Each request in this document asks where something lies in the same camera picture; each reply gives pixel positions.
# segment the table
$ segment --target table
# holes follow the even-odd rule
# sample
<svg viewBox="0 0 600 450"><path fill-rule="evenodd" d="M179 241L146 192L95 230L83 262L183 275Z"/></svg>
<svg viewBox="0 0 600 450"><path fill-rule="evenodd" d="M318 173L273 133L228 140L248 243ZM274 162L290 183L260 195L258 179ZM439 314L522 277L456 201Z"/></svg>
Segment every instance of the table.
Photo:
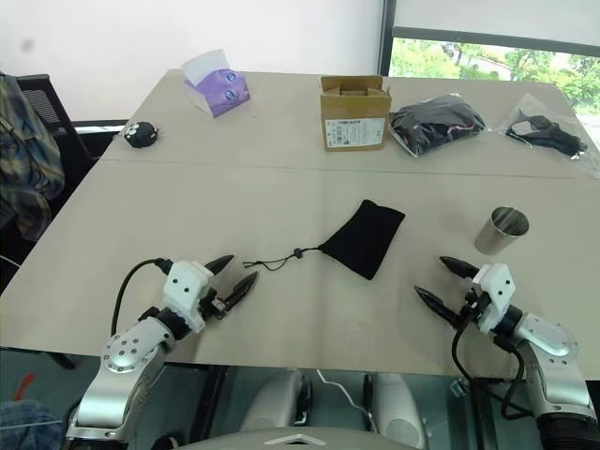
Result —
<svg viewBox="0 0 600 450"><path fill-rule="evenodd" d="M253 73L248 79L257 86L254 99L213 120L177 94L180 74L167 73L133 118L155 123L160 140L137 150L121 138L111 144L2 295L1 345L98 354L116 292L135 263L157 256L206 263L234 253L232 267L216 279L217 288L231 288L248 273L241 261L318 245L367 198L407 215L373 280L317 252L279 272L262 271L252 294L229 317L185 339L170 360L456 374L453 330L413 292L420 285L459 308L464 283L437 260L449 255L475 264L508 263L517 284L515 305L572 329L584 375L600 378L597 180L573 172L553 152L531 151L495 133L419 159L392 142L380 152L328 154L312 111L317 100L298 92L304 85L316 93L317 77ZM296 88L283 90L282 105L274 91L264 90L291 81ZM547 104L568 109L545 84L390 84L407 86L401 92L410 101L456 90L485 108L486 93L501 101L533 90ZM170 89L172 96L166 95ZM502 117L494 112L483 113ZM293 139L280 144L293 129ZM267 139L273 130L282 134ZM501 151L519 157L499 157ZM525 211L532 229L489 258L473 240L500 204ZM120 328L159 304L164 279L157 269L136 274ZM474 330L460 351L473 375L511 371L509 357Z"/></svg>

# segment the cardboard box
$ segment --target cardboard box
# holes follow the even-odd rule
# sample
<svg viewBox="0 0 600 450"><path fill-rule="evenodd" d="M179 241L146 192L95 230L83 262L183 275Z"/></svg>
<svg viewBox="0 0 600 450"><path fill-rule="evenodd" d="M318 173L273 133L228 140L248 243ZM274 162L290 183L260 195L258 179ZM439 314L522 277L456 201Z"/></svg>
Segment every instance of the cardboard box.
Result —
<svg viewBox="0 0 600 450"><path fill-rule="evenodd" d="M380 150L392 106L383 77L321 77L325 150Z"/></svg>

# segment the stainless steel cup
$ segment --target stainless steel cup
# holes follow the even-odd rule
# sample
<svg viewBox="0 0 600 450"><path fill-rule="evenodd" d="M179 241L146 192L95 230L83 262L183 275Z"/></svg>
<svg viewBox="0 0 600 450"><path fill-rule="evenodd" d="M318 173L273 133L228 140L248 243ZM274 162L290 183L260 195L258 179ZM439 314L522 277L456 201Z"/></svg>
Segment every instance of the stainless steel cup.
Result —
<svg viewBox="0 0 600 450"><path fill-rule="evenodd" d="M494 209L475 239L475 246L486 255L495 255L529 230L529 220L515 208Z"/></svg>

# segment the drawstring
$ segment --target drawstring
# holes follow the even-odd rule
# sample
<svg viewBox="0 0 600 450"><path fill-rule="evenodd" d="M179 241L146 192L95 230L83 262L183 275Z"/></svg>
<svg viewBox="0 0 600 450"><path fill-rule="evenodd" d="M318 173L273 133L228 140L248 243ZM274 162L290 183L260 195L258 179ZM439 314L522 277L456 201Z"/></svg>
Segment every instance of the drawstring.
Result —
<svg viewBox="0 0 600 450"><path fill-rule="evenodd" d="M273 261L254 261L254 262L244 261L244 262L242 262L242 264L244 265L245 269L248 269L249 267L253 267L255 265L262 265L262 266L264 266L265 269L270 270L271 272L275 272L276 270L279 270L281 267L283 267L290 258L295 257L295 258L300 259L300 258L302 258L302 254L305 251L311 251L311 250L318 250L318 248L317 247L295 248L293 250L293 253L290 256L286 256L285 258L281 258L281 259L273 260ZM269 267L267 265L267 264L272 264L272 263L281 263L281 264L276 267Z"/></svg>

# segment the plaid shirt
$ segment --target plaid shirt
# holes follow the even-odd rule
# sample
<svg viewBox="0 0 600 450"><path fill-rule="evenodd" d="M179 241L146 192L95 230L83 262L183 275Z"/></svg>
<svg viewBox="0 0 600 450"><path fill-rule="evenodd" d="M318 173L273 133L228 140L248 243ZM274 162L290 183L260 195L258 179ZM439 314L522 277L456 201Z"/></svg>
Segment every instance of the plaid shirt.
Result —
<svg viewBox="0 0 600 450"><path fill-rule="evenodd" d="M23 238L37 241L52 220L47 199L65 186L58 145L14 77L0 75L0 185Z"/></svg>
<svg viewBox="0 0 600 450"><path fill-rule="evenodd" d="M14 425L55 421L49 411L33 400L0 403L0 449L57 450L63 440L61 425L3 429Z"/></svg>

